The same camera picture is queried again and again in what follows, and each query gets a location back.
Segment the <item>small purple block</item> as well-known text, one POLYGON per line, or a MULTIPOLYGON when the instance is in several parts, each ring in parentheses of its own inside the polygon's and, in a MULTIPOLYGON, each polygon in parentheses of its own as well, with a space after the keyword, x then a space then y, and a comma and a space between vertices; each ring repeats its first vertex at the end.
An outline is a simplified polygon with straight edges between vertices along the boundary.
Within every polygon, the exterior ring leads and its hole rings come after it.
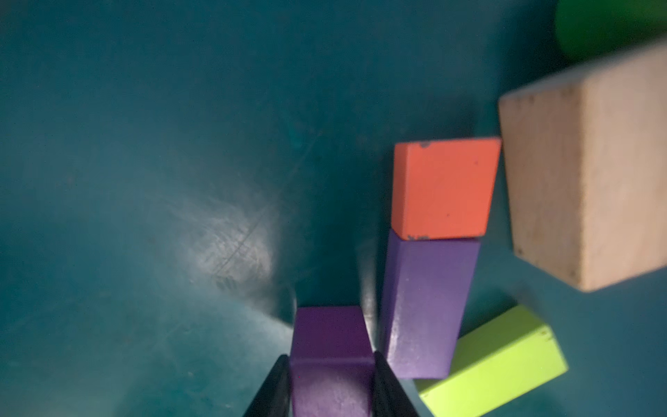
POLYGON ((289 362, 293 415, 371 415, 374 357, 361 307, 297 309, 289 362))

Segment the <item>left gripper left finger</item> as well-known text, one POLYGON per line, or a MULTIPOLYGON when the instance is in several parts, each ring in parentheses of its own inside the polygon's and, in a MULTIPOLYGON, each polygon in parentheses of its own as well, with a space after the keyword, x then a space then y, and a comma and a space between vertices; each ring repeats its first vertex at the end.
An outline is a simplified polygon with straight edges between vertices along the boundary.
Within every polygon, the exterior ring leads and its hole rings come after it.
POLYGON ((278 357, 244 417, 288 417, 291 401, 290 362, 286 354, 278 357))

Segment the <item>purple long block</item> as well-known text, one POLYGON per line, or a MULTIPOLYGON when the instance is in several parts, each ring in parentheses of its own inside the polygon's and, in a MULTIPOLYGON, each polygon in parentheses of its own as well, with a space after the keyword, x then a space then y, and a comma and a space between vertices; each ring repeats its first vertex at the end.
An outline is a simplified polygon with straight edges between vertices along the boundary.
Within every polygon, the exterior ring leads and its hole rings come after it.
POLYGON ((399 379, 445 379, 474 277, 477 239, 404 241, 390 231, 380 352, 399 379))

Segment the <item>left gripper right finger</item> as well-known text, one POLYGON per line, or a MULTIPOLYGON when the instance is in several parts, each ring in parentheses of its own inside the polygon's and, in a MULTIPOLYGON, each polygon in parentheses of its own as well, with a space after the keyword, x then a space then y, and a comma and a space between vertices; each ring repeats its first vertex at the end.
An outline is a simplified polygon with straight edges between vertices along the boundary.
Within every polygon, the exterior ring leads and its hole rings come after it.
POLYGON ((374 353, 372 415, 419 417, 413 403, 380 351, 374 353))

